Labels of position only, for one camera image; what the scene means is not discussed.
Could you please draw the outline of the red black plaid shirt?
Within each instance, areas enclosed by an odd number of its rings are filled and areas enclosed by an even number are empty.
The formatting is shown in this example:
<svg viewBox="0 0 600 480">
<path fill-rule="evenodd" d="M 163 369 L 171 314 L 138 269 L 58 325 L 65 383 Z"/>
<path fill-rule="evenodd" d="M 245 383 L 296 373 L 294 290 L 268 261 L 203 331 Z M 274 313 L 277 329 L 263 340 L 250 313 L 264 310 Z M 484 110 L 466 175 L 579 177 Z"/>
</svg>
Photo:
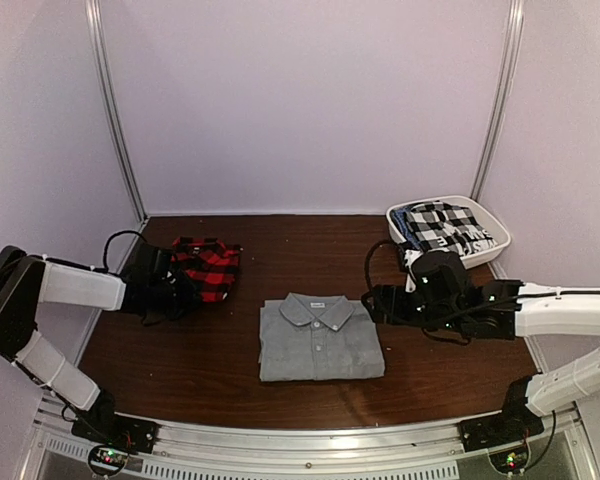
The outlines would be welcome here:
<svg viewBox="0 0 600 480">
<path fill-rule="evenodd" d="M 201 301 L 224 301 L 239 276 L 242 247 L 218 238 L 184 236 L 178 237 L 172 247 L 172 262 L 192 281 Z"/>
</svg>

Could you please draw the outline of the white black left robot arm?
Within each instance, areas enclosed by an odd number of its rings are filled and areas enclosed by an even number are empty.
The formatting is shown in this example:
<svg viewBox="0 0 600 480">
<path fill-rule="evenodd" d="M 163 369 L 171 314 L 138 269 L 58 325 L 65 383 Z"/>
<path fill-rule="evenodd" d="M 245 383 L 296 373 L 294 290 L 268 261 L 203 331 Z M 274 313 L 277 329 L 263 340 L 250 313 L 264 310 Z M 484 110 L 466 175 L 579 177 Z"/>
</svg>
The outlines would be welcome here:
<svg viewBox="0 0 600 480">
<path fill-rule="evenodd" d="M 53 391 L 103 444 L 124 424 L 112 397 L 39 332 L 41 303 L 62 303 L 144 317 L 178 319 L 201 303 L 200 290 L 169 250 L 144 245 L 121 274 L 29 255 L 0 252 L 0 355 Z M 376 327 L 358 301 L 290 293 L 260 309 L 259 378 L 263 382 L 380 378 L 385 361 Z"/>
</svg>

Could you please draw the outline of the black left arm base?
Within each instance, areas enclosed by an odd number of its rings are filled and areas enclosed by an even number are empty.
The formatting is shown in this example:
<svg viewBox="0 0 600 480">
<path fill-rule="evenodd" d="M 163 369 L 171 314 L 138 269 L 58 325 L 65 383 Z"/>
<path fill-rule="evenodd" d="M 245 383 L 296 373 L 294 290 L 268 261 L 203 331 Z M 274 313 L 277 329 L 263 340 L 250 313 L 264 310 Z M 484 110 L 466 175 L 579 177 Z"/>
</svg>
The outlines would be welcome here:
<svg viewBox="0 0 600 480">
<path fill-rule="evenodd" d="M 133 456 L 151 454 L 157 440 L 156 422 L 113 414 L 102 423 L 93 415 L 76 413 L 71 433 L 95 443 L 87 453 L 87 466 L 93 474 L 110 478 L 122 472 Z"/>
</svg>

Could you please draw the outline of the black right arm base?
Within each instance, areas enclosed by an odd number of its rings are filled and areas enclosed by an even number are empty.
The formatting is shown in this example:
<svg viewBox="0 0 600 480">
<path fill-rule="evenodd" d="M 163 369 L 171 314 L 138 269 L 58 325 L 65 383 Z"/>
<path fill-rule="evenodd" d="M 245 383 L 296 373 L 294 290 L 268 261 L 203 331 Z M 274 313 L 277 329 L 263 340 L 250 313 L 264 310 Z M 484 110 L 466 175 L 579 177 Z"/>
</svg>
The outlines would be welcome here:
<svg viewBox="0 0 600 480">
<path fill-rule="evenodd" d="M 494 469 L 513 475 L 530 465 L 528 441 L 544 432 L 544 423 L 524 403 L 514 402 L 499 413 L 461 421 L 459 432 L 465 452 L 487 449 Z"/>
</svg>

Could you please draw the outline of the grey long sleeve shirt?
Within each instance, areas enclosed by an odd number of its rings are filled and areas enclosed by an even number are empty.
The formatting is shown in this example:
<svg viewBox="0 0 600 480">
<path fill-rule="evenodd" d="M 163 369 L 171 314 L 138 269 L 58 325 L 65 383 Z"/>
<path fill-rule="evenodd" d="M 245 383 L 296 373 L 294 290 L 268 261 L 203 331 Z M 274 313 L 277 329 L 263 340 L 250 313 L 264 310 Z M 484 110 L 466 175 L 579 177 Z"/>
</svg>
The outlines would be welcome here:
<svg viewBox="0 0 600 480">
<path fill-rule="evenodd" d="M 376 325 L 359 301 L 290 293 L 259 319 L 263 382 L 366 380 L 385 374 Z"/>
</svg>

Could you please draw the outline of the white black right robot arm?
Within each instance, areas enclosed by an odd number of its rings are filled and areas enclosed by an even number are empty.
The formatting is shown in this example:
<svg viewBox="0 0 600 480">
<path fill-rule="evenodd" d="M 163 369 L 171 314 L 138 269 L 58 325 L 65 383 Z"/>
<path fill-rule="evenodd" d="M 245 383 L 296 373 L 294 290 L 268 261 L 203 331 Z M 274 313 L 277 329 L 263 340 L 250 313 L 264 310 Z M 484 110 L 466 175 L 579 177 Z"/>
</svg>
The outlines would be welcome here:
<svg viewBox="0 0 600 480">
<path fill-rule="evenodd" d="M 563 288 L 520 280 L 475 285 L 458 254 L 431 251 L 410 262 L 404 286 L 374 285 L 363 301 L 381 322 L 409 326 L 437 341 L 543 335 L 600 337 L 600 287 Z M 531 424 L 565 404 L 600 391 L 600 347 L 547 373 L 509 386 L 493 419 L 499 440 L 515 440 Z"/>
</svg>

